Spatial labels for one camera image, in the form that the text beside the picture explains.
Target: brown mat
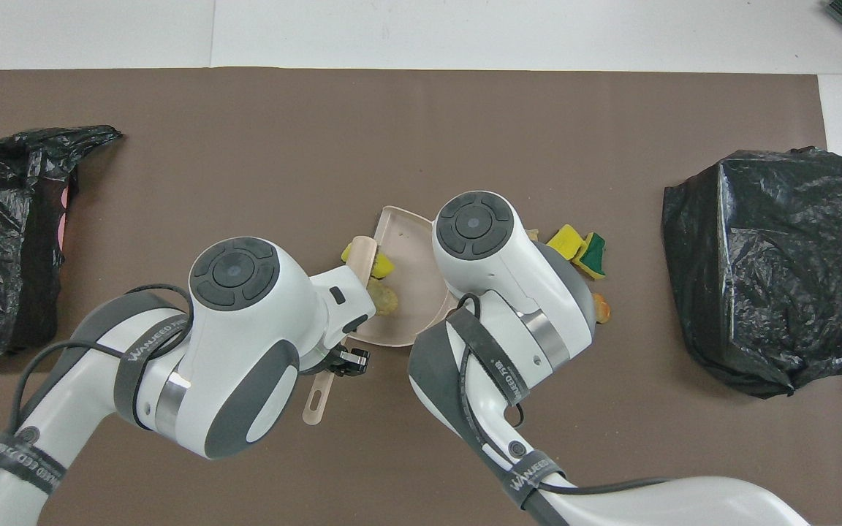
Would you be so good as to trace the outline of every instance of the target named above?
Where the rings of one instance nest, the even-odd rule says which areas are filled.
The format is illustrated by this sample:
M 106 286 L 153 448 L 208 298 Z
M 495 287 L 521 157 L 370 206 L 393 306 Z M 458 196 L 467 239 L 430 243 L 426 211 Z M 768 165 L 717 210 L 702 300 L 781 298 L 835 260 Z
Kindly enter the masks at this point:
M 756 400 L 708 376 L 684 351 L 659 237 L 667 184 L 737 149 L 825 146 L 815 77 L 0 71 L 0 137 L 90 123 L 127 138 L 81 169 L 59 336 L 129 287 L 186 283 L 223 237 L 266 237 L 323 272 L 384 205 L 433 216 L 491 189 L 542 239 L 568 222 L 607 240 L 592 289 L 614 319 L 526 400 L 527 439 L 580 485 L 734 476 L 842 523 L 842 378 Z M 301 422 L 301 381 L 270 436 L 221 462 L 110 417 L 42 523 L 531 523 L 417 402 L 407 359 L 378 350 L 337 380 L 318 427 Z M 26 360 L 0 363 L 0 427 Z

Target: black plastic bag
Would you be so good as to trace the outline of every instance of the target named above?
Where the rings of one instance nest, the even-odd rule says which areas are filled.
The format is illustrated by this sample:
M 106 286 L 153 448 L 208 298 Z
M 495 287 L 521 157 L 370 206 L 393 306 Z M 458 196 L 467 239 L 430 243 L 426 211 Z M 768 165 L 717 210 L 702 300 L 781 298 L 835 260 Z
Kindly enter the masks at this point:
M 56 333 L 64 203 L 77 163 L 118 137 L 111 126 L 87 126 L 0 139 L 0 355 Z
M 842 157 L 737 152 L 664 191 L 688 352 L 756 397 L 842 374 Z

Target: cable strap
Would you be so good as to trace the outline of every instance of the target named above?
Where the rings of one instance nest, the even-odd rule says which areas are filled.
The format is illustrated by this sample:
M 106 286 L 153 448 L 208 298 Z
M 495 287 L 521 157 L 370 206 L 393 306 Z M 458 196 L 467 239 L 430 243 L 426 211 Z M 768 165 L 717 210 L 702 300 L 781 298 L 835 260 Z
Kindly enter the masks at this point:
M 470 347 L 472 355 L 477 357 L 482 369 L 489 374 L 509 405 L 515 405 L 528 396 L 528 386 L 515 369 L 515 364 L 474 314 L 466 309 L 457 309 L 447 320 Z
M 145 375 L 148 360 L 164 342 L 170 340 L 187 326 L 187 315 L 177 314 L 148 329 L 136 340 L 123 356 L 119 357 L 119 367 L 116 370 L 116 381 L 113 386 L 113 402 L 119 415 L 128 422 L 148 429 L 138 421 L 136 416 L 136 399 L 141 378 Z
M 502 489 L 515 502 L 515 505 L 520 509 L 524 509 L 525 500 L 528 496 L 538 489 L 538 484 L 541 483 L 545 476 L 551 473 L 560 473 L 564 475 L 564 471 L 558 467 L 558 464 L 551 460 L 551 457 L 545 455 L 543 451 L 532 449 L 521 460 L 512 466 L 505 477 L 502 477 Z
M 52 456 L 7 432 L 0 432 L 0 469 L 48 495 L 57 489 L 67 472 Z

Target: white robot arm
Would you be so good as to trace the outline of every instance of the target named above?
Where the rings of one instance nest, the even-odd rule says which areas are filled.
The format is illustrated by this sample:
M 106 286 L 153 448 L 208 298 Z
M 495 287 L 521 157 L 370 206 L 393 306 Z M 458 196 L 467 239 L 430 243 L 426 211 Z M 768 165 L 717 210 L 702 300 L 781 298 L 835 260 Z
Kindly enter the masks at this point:
M 649 479 L 576 487 L 504 418 L 591 343 L 591 293 L 553 249 L 532 243 L 511 204 L 468 192 L 434 222 L 435 259 L 463 308 L 418 335 L 412 389 L 541 524 L 796 526 L 802 517 L 771 492 L 725 477 Z
M 80 323 L 20 412 L 19 393 L 0 433 L 0 526 L 37 523 L 110 413 L 218 459 L 265 436 L 298 374 L 365 370 L 367 355 L 338 345 L 375 314 L 348 267 L 308 278 L 277 245 L 235 237 L 200 254 L 189 280 L 191 314 L 142 287 L 117 297 Z

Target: pink dustpan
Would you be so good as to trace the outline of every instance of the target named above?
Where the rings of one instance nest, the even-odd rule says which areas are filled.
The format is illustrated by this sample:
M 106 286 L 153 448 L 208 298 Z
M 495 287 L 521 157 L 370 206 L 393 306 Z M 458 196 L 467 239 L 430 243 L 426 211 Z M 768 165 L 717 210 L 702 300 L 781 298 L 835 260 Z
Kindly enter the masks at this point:
M 400 207 L 382 209 L 375 235 L 395 265 L 382 283 L 395 291 L 398 309 L 389 316 L 374 316 L 349 335 L 352 340 L 377 346 L 407 347 L 418 332 L 441 321 L 457 300 L 447 284 L 431 247 L 431 221 Z

